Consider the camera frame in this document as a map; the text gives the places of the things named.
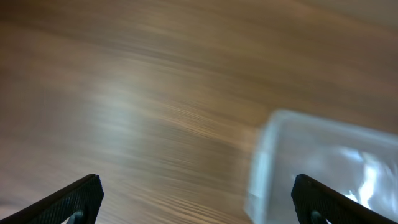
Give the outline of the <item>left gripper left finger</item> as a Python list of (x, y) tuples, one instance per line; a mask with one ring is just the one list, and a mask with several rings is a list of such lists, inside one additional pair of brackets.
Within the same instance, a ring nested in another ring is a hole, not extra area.
[(1, 224), (95, 224), (103, 198), (100, 177), (89, 174), (3, 218)]

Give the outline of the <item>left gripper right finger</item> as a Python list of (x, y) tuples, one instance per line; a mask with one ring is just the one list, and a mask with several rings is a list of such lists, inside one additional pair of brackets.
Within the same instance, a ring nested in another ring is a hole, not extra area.
[(291, 197), (300, 224), (397, 224), (305, 174), (296, 176)]

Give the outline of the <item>clear plastic container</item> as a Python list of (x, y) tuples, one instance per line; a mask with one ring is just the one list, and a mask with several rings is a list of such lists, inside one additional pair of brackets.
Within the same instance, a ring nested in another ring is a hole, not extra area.
[(255, 224), (296, 223), (290, 195), (305, 174), (397, 220), (397, 136), (288, 110), (271, 114), (254, 151), (244, 209)]

